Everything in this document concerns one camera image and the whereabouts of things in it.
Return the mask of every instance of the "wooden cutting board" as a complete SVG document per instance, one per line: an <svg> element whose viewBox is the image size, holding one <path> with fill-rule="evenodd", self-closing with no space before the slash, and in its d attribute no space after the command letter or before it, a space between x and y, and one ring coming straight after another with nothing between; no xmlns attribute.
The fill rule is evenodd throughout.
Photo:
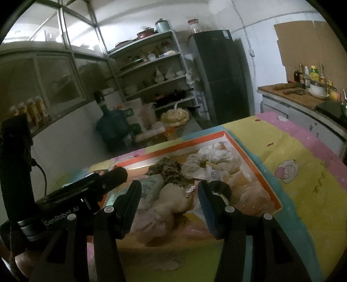
<svg viewBox="0 0 347 282"><path fill-rule="evenodd" d="M260 91L264 91L279 97L282 97L284 99L287 99L289 101L292 101L294 103L297 103L305 108L308 108L310 110L315 110L316 106L320 103L322 103L323 101L313 97L311 94L309 94L308 92L304 95L297 95L297 94L289 94L289 95L285 95L283 92L284 90L275 90L275 88L279 88L278 86L282 86L285 85L285 83L281 83L281 84L275 84L275 85L267 85L267 86L260 86L258 87L258 89Z"/></svg>

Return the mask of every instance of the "black refrigerator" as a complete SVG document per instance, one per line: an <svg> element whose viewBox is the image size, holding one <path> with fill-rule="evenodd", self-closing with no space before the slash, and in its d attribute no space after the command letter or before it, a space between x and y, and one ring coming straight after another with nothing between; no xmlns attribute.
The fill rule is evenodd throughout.
<svg viewBox="0 0 347 282"><path fill-rule="evenodd" d="M188 44L213 125L248 117L244 72L229 30L195 33Z"/></svg>

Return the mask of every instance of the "electrical wire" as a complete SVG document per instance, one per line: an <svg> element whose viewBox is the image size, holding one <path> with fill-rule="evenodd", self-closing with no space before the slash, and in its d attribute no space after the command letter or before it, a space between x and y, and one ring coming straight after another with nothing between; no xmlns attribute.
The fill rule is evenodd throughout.
<svg viewBox="0 0 347 282"><path fill-rule="evenodd" d="M251 43L250 43L250 41L249 41L248 34L247 34L247 30L246 30L246 26L245 26L245 24L244 24L244 22L243 22L243 19L242 19L241 15L240 15L239 11L238 11L237 8L236 8L236 5L235 5L234 0L231 0L231 2L232 2L232 6L233 6L235 12L237 13L238 17L240 18L240 21L241 21L243 30L244 30L244 32L245 32L246 40L247 40L247 43L248 43L249 54L250 54L250 56L251 56L251 58L252 58L252 64L253 64L253 81L252 81L252 88L253 88L253 98L254 98L254 93L255 93L255 88L256 88L256 87L255 87L255 82L256 82L256 71L255 71L254 55L251 54L251 51L253 52L253 49L252 49L252 47L251 47Z"/></svg>
<svg viewBox="0 0 347 282"><path fill-rule="evenodd" d="M43 168L36 162L35 159L31 159L31 162L32 162L32 166L37 166L43 174L43 177L44 177L44 195L46 196L47 195L47 177L46 177L46 174L45 174Z"/></svg>

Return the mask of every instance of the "teal canister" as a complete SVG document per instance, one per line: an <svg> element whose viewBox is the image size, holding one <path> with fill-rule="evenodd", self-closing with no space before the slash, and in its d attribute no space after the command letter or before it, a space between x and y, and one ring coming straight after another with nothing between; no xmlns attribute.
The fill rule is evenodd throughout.
<svg viewBox="0 0 347 282"><path fill-rule="evenodd" d="M163 19L159 19L156 23L155 23L155 28L157 30L157 32L161 33L161 32L166 32L169 31L170 25L169 22Z"/></svg>

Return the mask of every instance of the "colorful tablecloth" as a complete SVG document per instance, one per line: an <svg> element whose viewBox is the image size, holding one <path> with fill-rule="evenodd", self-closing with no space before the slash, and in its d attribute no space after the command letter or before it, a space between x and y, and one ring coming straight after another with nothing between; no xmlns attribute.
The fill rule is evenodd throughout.
<svg viewBox="0 0 347 282"><path fill-rule="evenodd" d="M313 282L323 281L347 246L347 167L310 132L275 113L264 113L120 156L88 169L226 131L250 156L281 201L274 216L302 258ZM148 257L123 257L128 281L213 281L222 242L172 254L174 271L155 271ZM162 264L162 257L153 258Z"/></svg>

